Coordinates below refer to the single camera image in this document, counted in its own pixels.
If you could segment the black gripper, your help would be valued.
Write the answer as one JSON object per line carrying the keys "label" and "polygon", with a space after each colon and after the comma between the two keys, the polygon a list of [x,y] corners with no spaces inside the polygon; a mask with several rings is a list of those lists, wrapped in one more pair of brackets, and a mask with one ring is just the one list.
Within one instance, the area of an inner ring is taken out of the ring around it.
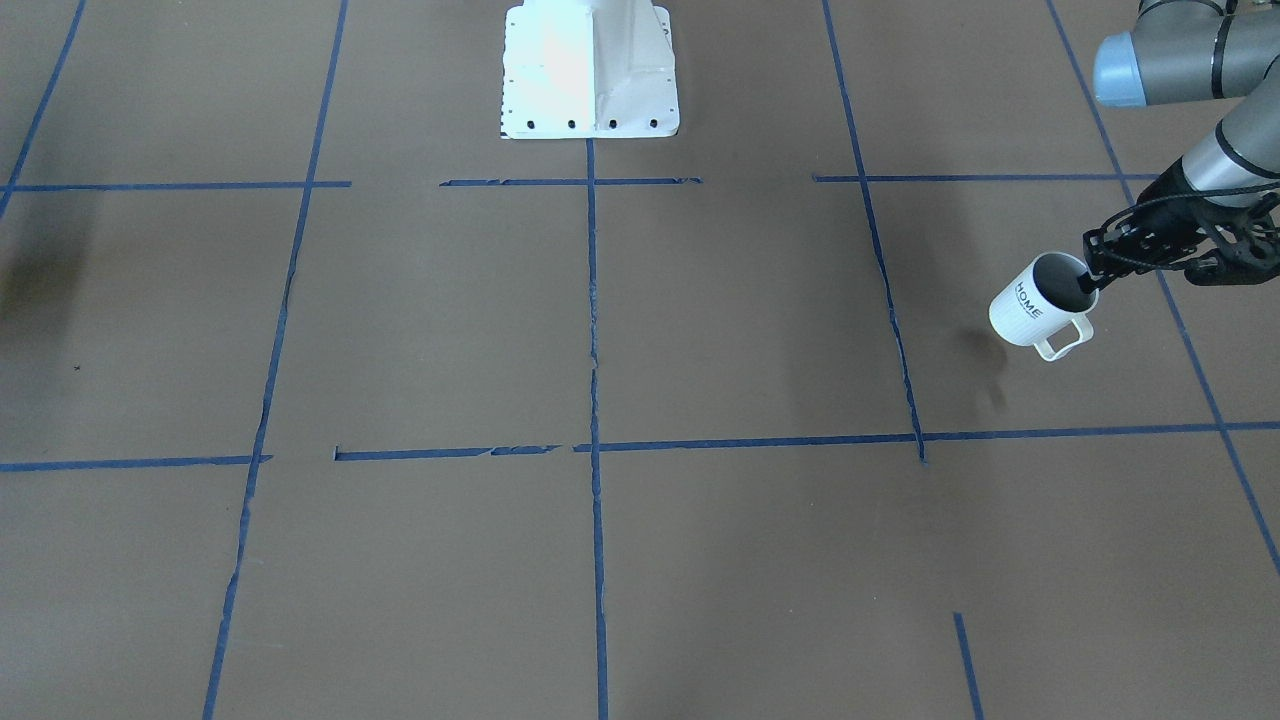
{"label": "black gripper", "polygon": [[1192,284],[1245,286],[1277,278],[1277,181],[1196,190],[1181,163],[1138,201],[1083,236],[1085,295],[1130,274],[1180,272]]}

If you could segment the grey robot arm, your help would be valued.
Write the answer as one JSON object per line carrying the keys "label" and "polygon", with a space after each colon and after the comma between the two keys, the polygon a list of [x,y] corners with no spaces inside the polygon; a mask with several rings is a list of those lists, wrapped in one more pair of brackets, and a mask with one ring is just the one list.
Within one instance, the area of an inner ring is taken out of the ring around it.
{"label": "grey robot arm", "polygon": [[1133,206],[1084,234],[1083,290],[1148,272],[1197,286],[1277,275],[1277,12],[1234,1],[1143,1],[1133,28],[1100,45],[1093,82],[1105,106],[1236,105]]}

